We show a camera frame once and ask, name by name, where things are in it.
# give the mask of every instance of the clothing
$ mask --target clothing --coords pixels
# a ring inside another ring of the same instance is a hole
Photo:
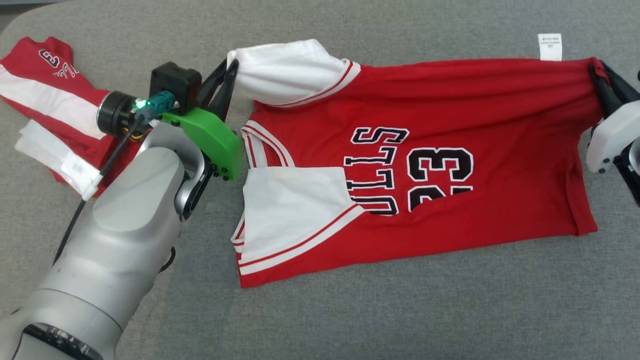
[[[242,55],[240,74],[259,71]],[[577,150],[602,118],[597,59],[342,64],[295,101],[261,92],[267,74],[237,81],[272,102],[256,102],[241,130],[252,167],[232,239],[242,287],[597,231]]]
[[[23,38],[0,60],[0,98],[98,169],[118,144],[96,123],[98,107],[108,93],[87,81],[74,67],[71,47],[54,37],[44,42]],[[95,196],[121,173],[139,147],[135,143],[125,147]],[[63,176],[52,174],[66,183]]]

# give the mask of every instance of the jersey number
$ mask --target jersey number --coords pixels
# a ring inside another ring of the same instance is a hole
[[[358,127],[351,137],[353,144],[371,144],[382,140],[387,144],[402,143],[409,136],[409,130],[396,127]],[[383,145],[379,149],[379,156],[371,158],[344,157],[344,166],[350,167],[358,164],[380,164],[384,167],[391,166],[396,157],[396,146]],[[379,168],[376,171],[378,181],[356,183],[347,180],[349,191],[357,188],[381,188],[386,190],[394,189],[394,173],[391,168]],[[465,186],[464,183],[474,171],[473,155],[461,147],[419,147],[412,149],[406,157],[406,168],[408,176],[415,183],[425,183],[429,181],[429,172],[446,171],[449,169],[449,179],[452,185],[448,189],[449,195],[473,190],[473,186]],[[425,200],[435,200],[445,197],[447,194],[437,185],[425,184],[414,186],[407,193],[408,210],[412,211],[416,206]],[[352,197],[352,199],[367,207],[370,213],[377,215],[395,215],[398,213],[398,205],[391,195],[381,195],[372,197]]]

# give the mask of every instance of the red stripe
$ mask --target red stripe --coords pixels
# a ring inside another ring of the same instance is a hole
[[[295,104],[299,104],[301,102],[307,102],[309,100],[313,101],[313,99],[315,99],[316,97],[322,96],[323,94],[326,94],[327,92],[335,89],[336,87],[338,87],[338,85],[340,85],[340,83],[344,80],[344,78],[347,77],[347,75],[349,74],[349,71],[351,71],[351,68],[353,67],[353,62],[349,61],[349,67],[347,68],[347,71],[344,72],[344,75],[342,75],[342,77],[340,78],[340,80],[338,80],[338,82],[336,84],[334,84],[333,86],[331,86],[330,88],[327,88],[325,90],[323,90],[322,92],[319,92],[318,94],[313,95],[312,97],[307,97],[306,99],[300,99],[298,101],[294,101],[294,102],[290,102],[288,104],[282,104],[282,105],[274,105],[275,108],[279,108],[279,107],[289,107]]]
[[[240,234],[242,234],[242,230],[244,230],[244,221],[242,222],[242,225],[240,226],[240,229],[238,230],[238,233],[236,234],[236,237],[234,238],[234,240],[240,239]]]
[[[255,164],[255,154],[253,153],[253,144],[251,143],[251,136],[246,136],[246,142],[249,144],[249,153],[251,154],[251,162],[253,163],[253,167],[257,167]]]
[[[258,131],[258,129],[256,129],[251,125],[245,125],[244,127],[246,127],[247,129],[251,129],[252,131],[257,133],[259,136],[261,136],[264,141],[268,142],[274,149],[276,149],[280,153],[282,160],[284,161],[284,166],[286,167],[289,166],[289,163],[287,162],[287,158],[284,156],[284,152],[275,143],[273,143],[271,139],[269,139],[265,134],[261,133],[260,131]]]
[[[311,237],[307,238],[305,241],[303,241],[303,242],[301,242],[301,243],[299,243],[299,244],[297,244],[297,245],[294,245],[294,246],[292,246],[292,247],[290,247],[290,248],[288,248],[288,249],[285,249],[285,250],[282,250],[282,251],[276,252],[275,254],[272,254],[272,255],[266,256],[266,257],[264,257],[264,258],[256,259],[256,260],[252,260],[252,261],[249,261],[249,262],[244,263],[244,264],[238,264],[238,266],[242,267],[242,266],[247,266],[247,265],[251,265],[251,264],[259,263],[259,262],[261,262],[261,261],[268,260],[268,259],[271,259],[271,258],[275,258],[276,256],[279,256],[279,255],[284,254],[285,252],[289,252],[289,251],[291,251],[291,250],[297,249],[298,247],[301,247],[302,245],[304,245],[304,244],[306,244],[306,243],[310,242],[311,240],[313,240],[316,236],[320,235],[323,231],[327,230],[327,228],[329,228],[331,225],[335,224],[338,220],[342,219],[342,218],[344,217],[344,215],[347,215],[347,213],[349,213],[349,211],[353,210],[353,208],[355,208],[356,206],[358,206],[358,204],[353,204],[353,205],[351,205],[351,207],[350,207],[350,208],[348,208],[347,210],[345,210],[344,212],[342,212],[342,214],[340,214],[340,215],[339,215],[337,218],[335,218],[332,222],[330,222],[329,224],[327,224],[327,226],[323,227],[320,231],[318,231],[317,233],[313,234],[313,236],[311,236]]]

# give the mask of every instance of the red jersey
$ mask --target red jersey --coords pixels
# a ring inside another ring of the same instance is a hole
[[[108,93],[89,83],[74,67],[71,47],[54,37],[44,42],[23,38],[0,60],[0,99],[38,122],[97,169],[118,145],[96,123],[98,107]],[[121,173],[139,147],[136,143],[125,147],[95,196]],[[60,175],[54,176],[66,182]]]
[[[242,128],[242,287],[597,231],[577,150],[602,118],[597,59],[343,62],[332,86],[257,102]]]

